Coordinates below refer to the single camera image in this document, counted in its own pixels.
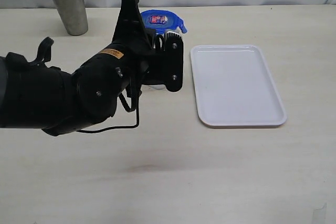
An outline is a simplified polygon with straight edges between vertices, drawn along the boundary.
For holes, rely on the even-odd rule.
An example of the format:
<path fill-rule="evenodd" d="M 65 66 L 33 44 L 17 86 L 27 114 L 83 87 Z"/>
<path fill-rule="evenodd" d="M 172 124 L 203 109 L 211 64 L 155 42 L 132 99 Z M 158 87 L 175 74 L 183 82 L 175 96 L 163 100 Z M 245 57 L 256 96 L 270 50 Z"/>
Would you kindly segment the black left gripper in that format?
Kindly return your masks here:
<path fill-rule="evenodd" d="M 142 85 L 163 84 L 170 92 L 177 92 L 183 85 L 183 39 L 170 37 L 162 49 L 163 36 L 146 30 L 151 49 L 131 42 L 135 65 L 131 74 L 131 90 L 140 92 Z"/>

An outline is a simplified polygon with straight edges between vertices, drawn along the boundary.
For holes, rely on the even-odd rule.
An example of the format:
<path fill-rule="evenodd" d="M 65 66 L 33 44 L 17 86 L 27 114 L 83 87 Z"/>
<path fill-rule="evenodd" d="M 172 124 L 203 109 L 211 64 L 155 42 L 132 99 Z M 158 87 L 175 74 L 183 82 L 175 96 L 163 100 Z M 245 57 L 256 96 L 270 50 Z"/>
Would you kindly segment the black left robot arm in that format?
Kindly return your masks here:
<path fill-rule="evenodd" d="M 1 57 L 2 128 L 89 133 L 115 115 L 118 103 L 138 112 L 143 85 L 182 87 L 184 45 L 177 34 L 116 39 L 73 73 L 46 66 L 52 44 L 45 38 L 31 62 L 14 52 Z"/>

